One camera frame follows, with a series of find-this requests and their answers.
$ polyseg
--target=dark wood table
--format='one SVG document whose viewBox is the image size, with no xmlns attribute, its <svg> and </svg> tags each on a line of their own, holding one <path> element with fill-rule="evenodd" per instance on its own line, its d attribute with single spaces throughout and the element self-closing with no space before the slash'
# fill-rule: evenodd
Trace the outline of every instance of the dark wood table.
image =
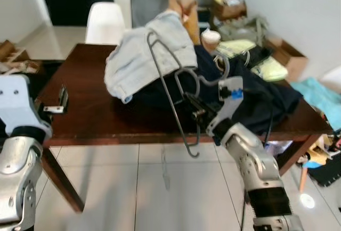
<svg viewBox="0 0 341 231">
<path fill-rule="evenodd" d="M 171 111 L 149 108 L 138 102 L 123 104 L 107 92 L 104 84 L 105 60 L 115 46 L 78 44 L 39 95 L 45 105 L 58 103 L 62 84 L 69 92 L 68 113 L 55 116 L 53 137 L 44 145 L 43 168 L 74 210 L 82 211 L 80 199 L 67 176 L 52 155 L 50 146 L 172 143 L 182 137 Z M 195 124 L 179 113 L 184 131 L 195 140 Z M 304 101 L 295 113 L 273 128 L 270 140 L 293 140 L 278 158 L 284 174 L 324 133 L 332 129 Z M 202 135 L 202 142 L 211 139 Z"/>
</svg>

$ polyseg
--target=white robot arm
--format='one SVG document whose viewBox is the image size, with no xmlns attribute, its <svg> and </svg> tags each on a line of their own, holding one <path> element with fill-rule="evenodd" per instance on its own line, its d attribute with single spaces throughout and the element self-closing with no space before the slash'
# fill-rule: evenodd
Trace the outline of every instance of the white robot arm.
<svg viewBox="0 0 341 231">
<path fill-rule="evenodd" d="M 255 211 L 254 229 L 303 231 L 300 219 L 291 212 L 275 159 L 265 152 L 257 136 L 231 121 L 242 101 L 242 79 L 228 78 L 219 86 L 224 105 L 218 112 L 189 94 L 184 96 L 196 122 L 235 159 Z M 51 120 L 43 120 L 42 113 L 61 113 L 67 101 L 66 93 L 60 96 L 62 106 L 38 108 L 29 97 L 24 77 L 0 76 L 0 118 L 10 137 L 0 154 L 0 231 L 33 230 L 42 144 L 52 135 Z"/>
<path fill-rule="evenodd" d="M 42 173 L 43 143 L 52 136 L 50 107 L 34 105 L 22 75 L 0 76 L 0 119 L 9 138 L 0 154 L 0 230 L 33 230 L 35 186 Z M 61 102 L 67 103 L 67 92 Z M 67 105 L 52 107 L 65 111 Z"/>
</svg>

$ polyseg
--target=white tile floor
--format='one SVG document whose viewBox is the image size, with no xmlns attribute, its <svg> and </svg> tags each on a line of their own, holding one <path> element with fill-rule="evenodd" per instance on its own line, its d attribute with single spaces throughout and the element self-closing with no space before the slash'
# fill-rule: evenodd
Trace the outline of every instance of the white tile floor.
<svg viewBox="0 0 341 231">
<path fill-rule="evenodd" d="M 24 43 L 31 59 L 65 60 L 77 43 L 84 43 L 86 27 L 44 27 Z"/>
<path fill-rule="evenodd" d="M 242 185 L 236 164 L 213 144 L 201 144 L 198 160 L 183 145 L 166 144 L 170 189 L 163 180 L 161 144 L 78 146 L 54 148 L 53 153 L 85 201 L 74 213 L 50 180 L 42 175 L 37 186 L 35 230 L 239 230 Z M 293 211 L 305 230 L 341 230 L 337 209 L 338 186 L 320 188 L 308 178 L 305 192 L 315 208 L 299 201 L 300 169 L 283 177 Z M 252 210 L 244 230 L 253 230 Z"/>
</svg>

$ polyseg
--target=teal cloth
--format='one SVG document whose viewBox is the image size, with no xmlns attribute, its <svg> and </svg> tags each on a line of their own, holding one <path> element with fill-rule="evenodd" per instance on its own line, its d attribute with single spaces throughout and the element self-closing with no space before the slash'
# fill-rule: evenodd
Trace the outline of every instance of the teal cloth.
<svg viewBox="0 0 341 231">
<path fill-rule="evenodd" d="M 302 82 L 292 82 L 311 106 L 323 111 L 334 131 L 341 129 L 341 95 L 320 84 L 314 78 Z"/>
<path fill-rule="evenodd" d="M 315 169 L 315 168 L 318 168 L 322 165 L 319 163 L 316 163 L 316 162 L 308 161 L 307 163 L 303 164 L 302 166 L 305 168 Z"/>
</svg>

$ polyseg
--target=light blue denim clothing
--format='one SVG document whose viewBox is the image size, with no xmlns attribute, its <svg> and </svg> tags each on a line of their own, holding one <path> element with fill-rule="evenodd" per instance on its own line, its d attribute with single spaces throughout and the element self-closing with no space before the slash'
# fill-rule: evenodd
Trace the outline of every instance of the light blue denim clothing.
<svg viewBox="0 0 341 231">
<path fill-rule="evenodd" d="M 133 94 L 160 77 L 150 49 L 147 35 L 153 43 L 158 37 L 175 54 L 183 67 L 197 67 L 193 42 L 181 18 L 174 11 L 166 11 L 155 17 L 145 27 L 124 34 L 121 44 L 107 58 L 104 82 L 108 92 L 123 103 L 131 101 Z M 163 75 L 179 69 L 171 54 L 159 43 L 153 47 Z"/>
<path fill-rule="evenodd" d="M 290 83 L 310 105 L 323 111 L 334 131 L 341 129 L 341 95 L 324 87 L 314 78 Z"/>
</svg>

